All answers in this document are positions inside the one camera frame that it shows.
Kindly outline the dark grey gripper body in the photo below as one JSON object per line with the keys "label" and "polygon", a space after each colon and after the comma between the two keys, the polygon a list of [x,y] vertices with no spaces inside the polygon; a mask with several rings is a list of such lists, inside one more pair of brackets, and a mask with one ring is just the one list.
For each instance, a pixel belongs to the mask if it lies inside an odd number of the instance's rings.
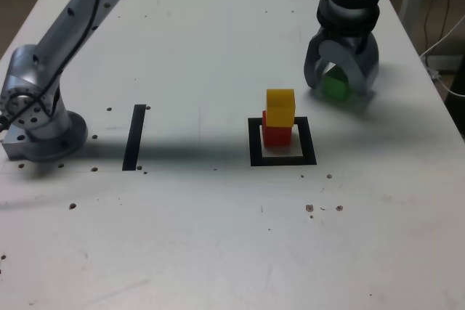
{"label": "dark grey gripper body", "polygon": [[329,29],[320,29],[319,33],[323,35],[322,45],[329,49],[345,48],[345,49],[363,49],[366,46],[371,32],[356,33],[348,36],[347,33]]}

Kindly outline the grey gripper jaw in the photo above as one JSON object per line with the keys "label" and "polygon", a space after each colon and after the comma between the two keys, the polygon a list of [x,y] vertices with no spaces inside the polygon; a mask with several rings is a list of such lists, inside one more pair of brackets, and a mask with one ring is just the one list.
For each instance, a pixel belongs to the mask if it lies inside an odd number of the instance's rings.
{"label": "grey gripper jaw", "polygon": [[317,89],[323,77],[323,71],[328,65],[322,60],[319,47],[326,40],[326,33],[318,31],[309,42],[304,60],[304,78],[311,89]]}
{"label": "grey gripper jaw", "polygon": [[325,72],[348,85],[356,95],[367,95],[379,71],[379,49],[373,34],[363,49],[329,49],[320,45],[320,56],[333,66]]}

